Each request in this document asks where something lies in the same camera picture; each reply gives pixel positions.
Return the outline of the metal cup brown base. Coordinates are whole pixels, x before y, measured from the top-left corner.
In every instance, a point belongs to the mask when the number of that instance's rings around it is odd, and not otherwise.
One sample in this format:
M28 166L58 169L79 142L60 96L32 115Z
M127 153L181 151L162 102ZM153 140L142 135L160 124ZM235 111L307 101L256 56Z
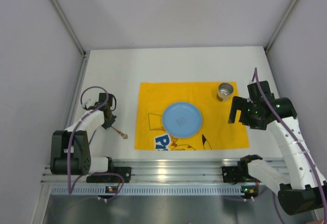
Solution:
M230 83L224 82L218 86L217 99L221 102L228 101L234 92L234 88Z

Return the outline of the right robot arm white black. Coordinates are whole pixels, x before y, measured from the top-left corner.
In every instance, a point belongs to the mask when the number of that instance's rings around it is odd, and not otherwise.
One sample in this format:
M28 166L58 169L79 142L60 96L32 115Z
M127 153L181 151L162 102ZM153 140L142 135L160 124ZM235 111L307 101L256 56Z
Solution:
M288 215L320 209L326 203L326 178L314 166L302 137L297 113L288 98L275 98L268 81L247 86L249 97L232 99L228 122L239 121L251 129L269 131L275 138L289 175L283 176L259 155L247 155L237 162L244 180L256 179L278 198Z

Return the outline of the frame post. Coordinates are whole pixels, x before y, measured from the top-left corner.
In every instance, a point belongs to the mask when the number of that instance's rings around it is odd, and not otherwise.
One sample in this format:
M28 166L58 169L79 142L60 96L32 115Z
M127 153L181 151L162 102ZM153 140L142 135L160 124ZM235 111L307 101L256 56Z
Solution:
M268 53L271 50L274 43L278 39L278 36L281 34L282 29L286 26L288 20L290 19L293 11L296 9L299 2L300 2L300 0L290 0L285 11L283 12L278 24L274 28L274 30L268 40L268 43L264 47L265 53Z
M58 14L61 22L63 23L68 35L70 36L71 40L73 41L78 52L80 53L81 56L84 57L86 55L86 51L82 47L82 44L81 44L80 40L78 39L77 34L75 33L75 30L73 29L72 24L68 20L68 17L66 16L64 10L62 9L60 3L58 2L58 0L49 0L49 1L52 4L55 12Z

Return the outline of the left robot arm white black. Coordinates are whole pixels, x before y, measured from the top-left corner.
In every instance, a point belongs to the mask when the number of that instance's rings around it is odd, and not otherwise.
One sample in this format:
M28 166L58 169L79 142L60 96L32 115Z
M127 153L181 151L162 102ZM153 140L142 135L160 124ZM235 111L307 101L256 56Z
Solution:
M113 94L99 93L99 100L85 106L80 120L65 130L57 130L52 135L50 170L52 174L67 175L67 158L71 159L72 175L87 175L106 172L110 168L109 159L91 155L91 139L99 128L108 129L115 122L112 112L116 108Z

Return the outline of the left frame post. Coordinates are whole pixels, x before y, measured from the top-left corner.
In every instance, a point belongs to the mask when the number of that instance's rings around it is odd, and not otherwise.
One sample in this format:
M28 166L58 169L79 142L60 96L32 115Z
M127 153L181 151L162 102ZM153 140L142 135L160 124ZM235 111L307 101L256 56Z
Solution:
M71 40L73 41L78 52L80 53L81 56L84 57L86 55L86 51L82 47L82 44L81 44L80 40L78 39L77 34L75 33L75 30L73 29L72 24L68 20L68 17L66 16L64 10L62 9L60 3L58 2L58 0L49 0L49 1L52 4L55 12L58 14L61 22L63 23L68 35L70 36Z

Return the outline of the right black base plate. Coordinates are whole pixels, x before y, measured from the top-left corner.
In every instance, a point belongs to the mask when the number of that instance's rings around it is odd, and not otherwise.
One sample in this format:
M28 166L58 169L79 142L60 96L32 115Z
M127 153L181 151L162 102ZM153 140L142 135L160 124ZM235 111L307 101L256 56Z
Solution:
M245 182L243 172L238 166L223 166L221 170L224 183L235 185Z

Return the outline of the yellow Pikachu cloth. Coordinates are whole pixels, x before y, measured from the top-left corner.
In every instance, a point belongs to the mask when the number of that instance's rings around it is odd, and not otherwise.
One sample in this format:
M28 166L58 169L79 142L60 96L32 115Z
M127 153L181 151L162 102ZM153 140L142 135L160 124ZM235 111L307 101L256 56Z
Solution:
M241 123L229 124L231 100L217 98L218 82L142 83L139 88L135 149L151 151L223 150L248 148ZM165 131L162 115L176 102L188 102L202 115L200 130L183 139Z

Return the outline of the aluminium mounting rail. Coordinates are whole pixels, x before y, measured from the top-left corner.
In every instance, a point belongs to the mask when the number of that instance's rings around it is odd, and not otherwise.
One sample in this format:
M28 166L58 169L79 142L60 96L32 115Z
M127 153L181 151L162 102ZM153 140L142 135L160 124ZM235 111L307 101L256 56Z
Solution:
M118 167L130 167L132 184L223 182L223 166L236 166L237 159L222 160L115 160Z

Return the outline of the right frame post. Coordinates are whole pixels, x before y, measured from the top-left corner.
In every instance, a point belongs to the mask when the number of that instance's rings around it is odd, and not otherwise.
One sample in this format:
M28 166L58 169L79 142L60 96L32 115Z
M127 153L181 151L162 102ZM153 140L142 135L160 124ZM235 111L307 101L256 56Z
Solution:
M288 20L290 19L293 11L296 9L299 2L300 2L300 0L290 0L285 11L283 12L278 24L274 28L274 30L268 40L268 43L264 47L265 53L268 53L271 50L274 43L278 39L278 36L281 34L282 29L286 26Z

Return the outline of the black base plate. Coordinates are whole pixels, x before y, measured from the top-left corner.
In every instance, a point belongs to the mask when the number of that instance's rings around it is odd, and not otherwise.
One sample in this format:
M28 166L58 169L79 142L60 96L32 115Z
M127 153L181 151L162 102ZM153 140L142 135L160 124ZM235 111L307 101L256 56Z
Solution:
M107 172L92 173L86 178L87 183L129 183L131 180L131 167L114 167Z
M221 170L224 183L235 185L245 182L243 172L238 166L223 166Z

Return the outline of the light blue plate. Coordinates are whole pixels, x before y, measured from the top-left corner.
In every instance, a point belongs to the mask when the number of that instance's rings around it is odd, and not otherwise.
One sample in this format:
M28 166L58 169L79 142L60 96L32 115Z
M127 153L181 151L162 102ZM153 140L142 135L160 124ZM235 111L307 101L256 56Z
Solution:
M200 131L202 114L191 103L175 102L165 109L161 121L167 133L177 138L187 139Z

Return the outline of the gold spoon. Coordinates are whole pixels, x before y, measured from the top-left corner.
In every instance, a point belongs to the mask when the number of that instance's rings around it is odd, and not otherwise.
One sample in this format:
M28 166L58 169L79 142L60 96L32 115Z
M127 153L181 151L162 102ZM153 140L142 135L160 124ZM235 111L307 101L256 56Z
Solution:
M128 139L128 135L121 132L120 130L116 129L115 127L111 126L112 129L114 129L124 140Z

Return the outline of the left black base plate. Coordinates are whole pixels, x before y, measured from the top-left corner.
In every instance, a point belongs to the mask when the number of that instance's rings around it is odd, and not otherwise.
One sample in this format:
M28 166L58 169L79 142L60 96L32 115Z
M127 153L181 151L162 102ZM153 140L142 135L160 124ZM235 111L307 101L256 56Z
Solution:
M87 183L129 183L131 180L131 167L114 167L107 172L92 173L86 178Z

